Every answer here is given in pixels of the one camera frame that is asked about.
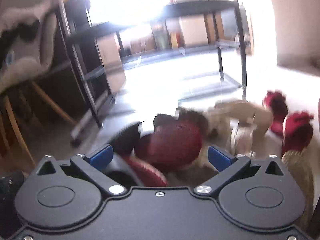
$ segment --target wooden chair leg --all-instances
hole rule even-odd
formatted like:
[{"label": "wooden chair leg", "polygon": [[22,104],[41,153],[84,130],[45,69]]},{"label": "wooden chair leg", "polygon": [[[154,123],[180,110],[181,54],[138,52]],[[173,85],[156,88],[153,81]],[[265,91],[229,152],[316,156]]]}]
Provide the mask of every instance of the wooden chair leg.
[{"label": "wooden chair leg", "polygon": [[11,107],[11,104],[10,104],[10,101],[9,101],[9,97],[8,96],[5,96],[4,98],[4,105],[5,105],[5,108],[7,110],[7,113],[8,113],[8,116],[9,116],[9,120],[10,120],[10,123],[12,125],[12,128],[13,128],[13,131],[17,137],[17,140],[18,140],[18,143],[20,145],[20,147],[22,148],[22,150],[24,150],[27,154],[28,154],[28,157],[31,159],[32,161],[32,164],[33,164],[33,167],[36,166],[36,163],[33,159],[33,157],[31,156],[30,152],[29,152],[29,149],[22,137],[22,134],[19,130],[19,127],[18,127],[18,124],[17,124],[17,121],[14,117],[14,113],[12,111],[12,107]]},{"label": "wooden chair leg", "polygon": [[27,99],[25,98],[25,96],[23,95],[23,93],[20,89],[19,89],[19,98],[22,101],[26,111],[32,116],[32,119],[34,120],[37,127],[43,131],[44,128],[43,128],[39,118],[36,116],[35,112],[32,110],[31,106],[29,105]]},{"label": "wooden chair leg", "polygon": [[4,142],[4,145],[5,145],[5,148],[7,149],[7,152],[10,153],[10,145],[7,140],[7,135],[5,133],[4,124],[3,124],[3,120],[2,120],[2,114],[0,114],[0,133],[1,133],[1,137]]},{"label": "wooden chair leg", "polygon": [[13,113],[14,118],[16,119],[16,122],[18,124],[18,127],[20,127],[20,129],[22,131],[25,131],[25,133],[28,134],[32,134],[31,129],[28,127],[28,125],[26,124],[26,122],[24,120],[22,120],[18,115],[16,115],[15,113]]},{"label": "wooden chair leg", "polygon": [[72,125],[76,125],[76,121],[70,117],[65,111],[61,109],[60,106],[56,104],[34,81],[32,81],[32,86],[35,89],[36,93],[49,105],[51,108],[60,115],[64,120],[69,122]]}]

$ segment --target red ball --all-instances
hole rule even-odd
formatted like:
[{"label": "red ball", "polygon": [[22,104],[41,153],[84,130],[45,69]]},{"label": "red ball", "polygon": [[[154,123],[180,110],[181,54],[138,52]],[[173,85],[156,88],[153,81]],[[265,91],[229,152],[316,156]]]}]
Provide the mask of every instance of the red ball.
[{"label": "red ball", "polygon": [[162,126],[161,130],[142,137],[135,155],[163,172],[175,171],[191,164],[202,146],[198,127],[187,121]]}]

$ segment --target red fabric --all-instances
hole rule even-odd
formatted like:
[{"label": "red fabric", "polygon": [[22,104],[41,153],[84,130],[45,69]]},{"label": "red fabric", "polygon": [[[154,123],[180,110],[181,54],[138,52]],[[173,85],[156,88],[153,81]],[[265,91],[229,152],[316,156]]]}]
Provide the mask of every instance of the red fabric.
[{"label": "red fabric", "polygon": [[146,187],[166,187],[168,185],[165,176],[149,163],[127,156],[124,156],[123,159]]},{"label": "red fabric", "polygon": [[289,113],[285,103],[285,96],[279,91],[268,91],[263,100],[263,105],[270,108],[273,113],[273,122],[270,130],[283,138],[283,121]]},{"label": "red fabric", "polygon": [[284,139],[282,155],[289,150],[302,151],[307,147],[313,135],[312,125],[309,123],[313,115],[308,112],[289,114],[284,121]]},{"label": "red fabric", "polygon": [[192,163],[201,149],[199,128],[178,121],[144,136],[135,146],[135,155],[160,171],[175,171]]}]

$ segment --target black shelf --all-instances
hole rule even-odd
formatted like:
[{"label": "black shelf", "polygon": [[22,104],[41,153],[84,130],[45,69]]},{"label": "black shelf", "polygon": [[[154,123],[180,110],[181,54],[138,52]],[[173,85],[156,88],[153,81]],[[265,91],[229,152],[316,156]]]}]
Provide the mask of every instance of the black shelf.
[{"label": "black shelf", "polygon": [[[148,22],[190,15],[212,14],[232,8],[239,8],[238,2],[228,0],[200,0],[174,3],[166,5],[158,17],[150,19]],[[66,44],[69,45],[81,43],[86,40],[100,38],[132,27],[134,27],[134,25],[117,25],[112,22],[101,23],[70,35],[66,41]]]},{"label": "black shelf", "polygon": [[[218,33],[217,24],[216,24],[216,13],[223,10],[228,10],[228,9],[234,9],[235,11],[236,23],[237,23],[238,32],[239,32],[239,42],[224,41],[219,39],[219,33]],[[65,19],[65,21],[67,21],[63,4],[61,7],[61,12],[62,12],[62,19]],[[214,30],[215,30],[216,43],[207,45],[205,49],[207,51],[217,50],[218,60],[219,60],[219,72],[217,73],[218,75],[220,75],[220,83],[222,85],[218,87],[215,87],[213,85],[207,90],[214,92],[214,89],[217,89],[219,93],[223,93],[223,92],[228,93],[230,90],[242,87],[243,99],[246,99],[246,87],[247,87],[246,52],[245,52],[243,25],[242,25],[242,20],[240,16],[240,8],[237,1],[200,0],[200,1],[190,1],[190,2],[170,4],[165,6],[162,12],[157,17],[150,19],[149,22],[163,21],[170,18],[177,18],[177,17],[184,17],[184,16],[208,15],[208,14],[212,14],[213,21],[215,23]],[[81,89],[81,92],[84,95],[87,106],[91,110],[92,116],[94,117],[99,127],[101,127],[101,122],[97,114],[97,109],[99,107],[96,104],[96,102],[93,100],[93,96],[88,90],[87,82],[99,78],[103,73],[105,73],[105,71],[107,73],[112,73],[112,72],[117,72],[119,70],[123,70],[123,68],[119,65],[115,65],[115,66],[109,65],[106,68],[100,65],[97,68],[92,69],[89,73],[83,74],[81,71],[81,63],[80,63],[82,55],[79,50],[79,45],[81,45],[82,43],[86,43],[88,41],[94,41],[95,39],[106,36],[106,35],[114,35],[114,33],[117,34],[117,37],[119,39],[120,31],[123,31],[128,28],[132,28],[132,27],[134,27],[134,25],[123,26],[123,25],[117,25],[111,22],[105,22],[92,27],[85,27],[84,29],[77,30],[72,34],[70,34],[70,31],[68,30],[68,28],[65,28],[64,30],[67,52],[71,60],[74,73],[76,74],[78,85]],[[121,42],[119,43],[119,45],[121,47],[121,50],[123,50],[124,48]],[[233,80],[230,80],[229,77],[223,73],[221,50],[235,49],[235,48],[240,48],[241,66],[242,66],[242,84],[233,82]],[[194,48],[184,48],[183,50],[185,51],[183,51],[183,53],[181,53],[179,49],[170,49],[168,51],[167,50],[157,51],[156,54],[152,54],[151,52],[150,54],[146,53],[146,54],[130,55],[122,58],[122,60],[123,62],[127,62],[124,64],[124,67],[128,69],[132,67],[132,64],[130,66],[130,62],[137,60],[139,57],[141,57],[141,61],[143,61],[142,64],[147,64],[147,62],[150,60],[153,60],[154,62],[155,60],[158,60],[158,61],[165,60],[165,58],[168,56],[176,57],[176,56],[179,56],[180,54],[185,55],[186,53],[187,54],[199,53],[203,49],[204,49],[203,46],[198,46]],[[183,98],[181,99],[186,100],[193,97],[199,97],[199,96],[202,96],[202,94],[203,94],[202,91],[195,91],[192,94],[184,95]]]}]

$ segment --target white wall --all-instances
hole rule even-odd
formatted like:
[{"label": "white wall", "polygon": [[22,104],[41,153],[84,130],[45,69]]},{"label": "white wall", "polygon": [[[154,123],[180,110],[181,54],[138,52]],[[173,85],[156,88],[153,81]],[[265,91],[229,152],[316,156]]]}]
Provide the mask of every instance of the white wall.
[{"label": "white wall", "polygon": [[254,55],[266,65],[276,64],[276,27],[271,0],[239,0],[252,23]]},{"label": "white wall", "polygon": [[320,0],[272,0],[279,65],[320,58]]}]

